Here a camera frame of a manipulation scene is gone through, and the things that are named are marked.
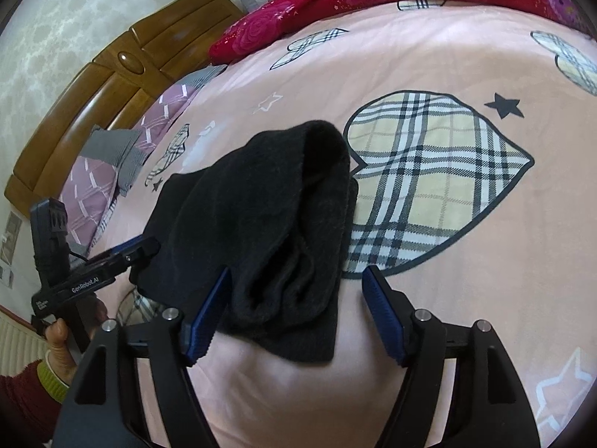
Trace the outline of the person's left hand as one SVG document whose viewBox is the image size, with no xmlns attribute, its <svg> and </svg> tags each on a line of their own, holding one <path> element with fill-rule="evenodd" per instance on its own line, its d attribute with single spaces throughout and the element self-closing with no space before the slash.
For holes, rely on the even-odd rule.
<svg viewBox="0 0 597 448">
<path fill-rule="evenodd" d="M 77 304 L 77 308 L 79 313 L 83 314 L 87 337 L 91 340 L 95 335 L 95 331 L 107 319 L 106 306 L 96 296 L 90 296 L 82 299 Z M 62 318 L 57 318 L 46 328 L 44 335 L 46 335 L 47 345 L 49 346 L 47 363 L 61 381 L 70 384 L 77 370 L 77 362 L 69 350 L 69 328 Z"/>
</svg>

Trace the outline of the red sleeve left forearm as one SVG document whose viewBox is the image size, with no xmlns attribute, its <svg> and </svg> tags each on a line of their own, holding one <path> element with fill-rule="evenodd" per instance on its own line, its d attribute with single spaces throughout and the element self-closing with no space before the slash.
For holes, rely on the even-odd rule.
<svg viewBox="0 0 597 448">
<path fill-rule="evenodd" d="M 1 376 L 1 446 L 44 447 L 54 430 L 69 387 L 46 360 L 15 376 Z"/>
</svg>

